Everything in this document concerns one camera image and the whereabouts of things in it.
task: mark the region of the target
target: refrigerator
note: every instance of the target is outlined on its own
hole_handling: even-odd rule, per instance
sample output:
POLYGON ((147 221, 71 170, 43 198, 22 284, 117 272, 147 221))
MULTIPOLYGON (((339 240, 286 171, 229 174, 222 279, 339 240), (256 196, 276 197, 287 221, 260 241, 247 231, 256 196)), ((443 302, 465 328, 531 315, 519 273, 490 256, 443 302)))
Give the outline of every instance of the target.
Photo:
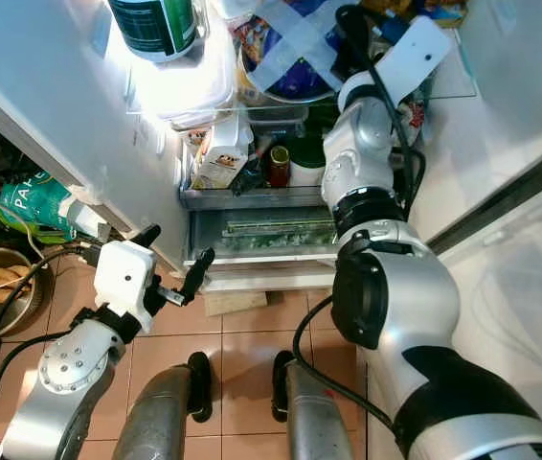
MULTIPOLYGON (((542 415, 542 2, 470 0, 451 34, 410 223, 457 281, 458 351, 542 415)), ((317 188, 254 191, 236 208, 226 191, 189 193, 182 137, 133 103, 124 50, 102 0, 0 0, 0 132, 124 235, 160 224, 153 248, 179 273, 232 222, 327 217, 317 188)), ((138 80, 139 94, 166 90, 154 84, 138 80)), ((334 260, 332 241, 227 245, 206 290, 327 288, 334 260)), ((369 458, 399 458, 368 423, 369 458)))

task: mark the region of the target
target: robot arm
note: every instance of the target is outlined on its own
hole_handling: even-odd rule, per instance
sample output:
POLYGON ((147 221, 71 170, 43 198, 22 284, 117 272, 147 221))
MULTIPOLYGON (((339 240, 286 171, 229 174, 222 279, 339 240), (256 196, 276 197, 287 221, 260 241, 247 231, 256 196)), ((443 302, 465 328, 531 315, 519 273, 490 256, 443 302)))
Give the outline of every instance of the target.
POLYGON ((458 290, 396 204, 386 109, 366 88, 346 87, 325 140, 323 197, 340 237, 331 316, 365 351, 403 456, 542 458, 535 411, 452 349, 458 290))
POLYGON ((9 460, 78 458, 92 411, 114 377, 125 345, 138 331, 149 332, 152 317, 171 302, 188 304, 214 259, 204 251, 182 289, 160 286, 156 258, 148 246, 160 229, 148 228, 133 241, 105 244, 95 275, 97 310, 84 309, 77 326, 54 342, 37 365, 29 397, 11 420, 0 446, 9 460))

